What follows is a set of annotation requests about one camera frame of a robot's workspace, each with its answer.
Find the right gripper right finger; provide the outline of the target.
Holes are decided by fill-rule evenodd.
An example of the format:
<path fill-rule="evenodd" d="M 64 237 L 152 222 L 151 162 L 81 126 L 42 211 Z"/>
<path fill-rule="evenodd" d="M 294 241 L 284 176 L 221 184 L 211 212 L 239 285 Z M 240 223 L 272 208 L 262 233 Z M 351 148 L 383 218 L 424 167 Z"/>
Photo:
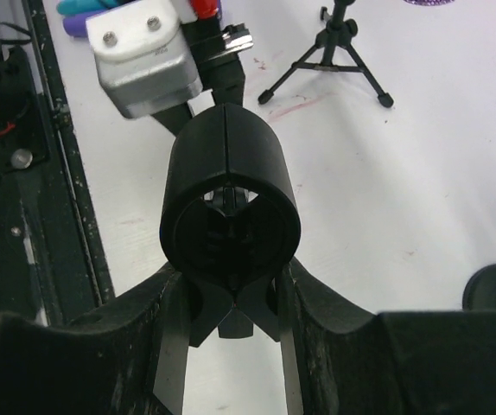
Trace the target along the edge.
<path fill-rule="evenodd" d="M 290 414 L 496 414 L 496 308 L 366 311 L 291 261 L 276 280 Z"/>

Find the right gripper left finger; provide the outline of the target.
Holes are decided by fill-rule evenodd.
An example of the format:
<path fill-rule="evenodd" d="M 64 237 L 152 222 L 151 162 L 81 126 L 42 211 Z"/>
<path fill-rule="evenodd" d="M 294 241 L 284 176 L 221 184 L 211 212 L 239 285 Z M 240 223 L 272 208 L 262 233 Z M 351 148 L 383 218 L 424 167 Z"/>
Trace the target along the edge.
<path fill-rule="evenodd" d="M 0 313 L 0 414 L 179 414 L 187 353 L 170 266 L 64 327 Z"/>

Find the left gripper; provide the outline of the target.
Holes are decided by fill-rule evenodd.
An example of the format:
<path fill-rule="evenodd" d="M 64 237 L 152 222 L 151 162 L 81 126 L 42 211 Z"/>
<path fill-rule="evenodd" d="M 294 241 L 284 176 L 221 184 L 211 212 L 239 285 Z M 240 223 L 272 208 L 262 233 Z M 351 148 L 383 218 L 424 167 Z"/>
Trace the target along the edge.
<path fill-rule="evenodd" d="M 204 91 L 210 91 L 215 105 L 242 106 L 245 72 L 238 53 L 253 46 L 249 29 L 243 24 L 221 25 L 221 1 L 179 1 L 181 21 L 181 70 L 199 73 Z M 153 113 L 151 117 L 177 137 L 194 117 L 188 103 Z"/>

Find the black round-base clip stand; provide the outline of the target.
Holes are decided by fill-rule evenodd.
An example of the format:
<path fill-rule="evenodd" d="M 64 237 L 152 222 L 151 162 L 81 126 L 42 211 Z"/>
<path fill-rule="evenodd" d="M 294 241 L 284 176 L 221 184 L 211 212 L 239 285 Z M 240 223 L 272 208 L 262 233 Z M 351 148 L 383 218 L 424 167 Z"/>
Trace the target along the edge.
<path fill-rule="evenodd" d="M 279 336 L 276 278 L 293 259 L 301 220 L 280 141 L 240 105 L 191 119 L 169 159 L 160 242 L 193 286 L 190 343 L 212 332 Z"/>

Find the teal microphone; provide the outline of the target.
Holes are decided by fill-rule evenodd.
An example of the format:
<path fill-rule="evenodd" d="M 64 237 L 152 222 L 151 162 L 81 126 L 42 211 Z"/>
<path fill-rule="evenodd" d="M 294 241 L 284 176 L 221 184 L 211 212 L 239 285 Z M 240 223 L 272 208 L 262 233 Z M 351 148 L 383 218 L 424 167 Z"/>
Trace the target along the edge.
<path fill-rule="evenodd" d="M 112 0 L 63 0 L 59 1 L 56 10 L 62 16 L 73 16 L 81 13 L 109 10 L 118 7 L 119 2 Z"/>

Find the purple glitter microphone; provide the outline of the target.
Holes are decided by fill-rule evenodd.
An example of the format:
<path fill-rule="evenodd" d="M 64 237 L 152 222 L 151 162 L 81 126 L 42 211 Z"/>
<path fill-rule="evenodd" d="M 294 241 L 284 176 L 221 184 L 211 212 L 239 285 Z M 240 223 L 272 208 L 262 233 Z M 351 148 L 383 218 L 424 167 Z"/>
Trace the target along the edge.
<path fill-rule="evenodd" d="M 404 0 L 406 3 L 420 7 L 438 7 L 453 3 L 455 0 Z"/>

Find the plain purple microphone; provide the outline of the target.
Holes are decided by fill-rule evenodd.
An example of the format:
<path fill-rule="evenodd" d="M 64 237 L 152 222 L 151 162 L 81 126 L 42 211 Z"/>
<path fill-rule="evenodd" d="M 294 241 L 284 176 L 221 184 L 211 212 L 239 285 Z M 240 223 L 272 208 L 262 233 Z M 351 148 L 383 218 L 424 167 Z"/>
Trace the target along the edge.
<path fill-rule="evenodd" d="M 74 38 L 87 38 L 86 20 L 91 13 L 80 13 L 73 16 L 65 16 L 62 20 L 62 26 L 65 32 Z"/>

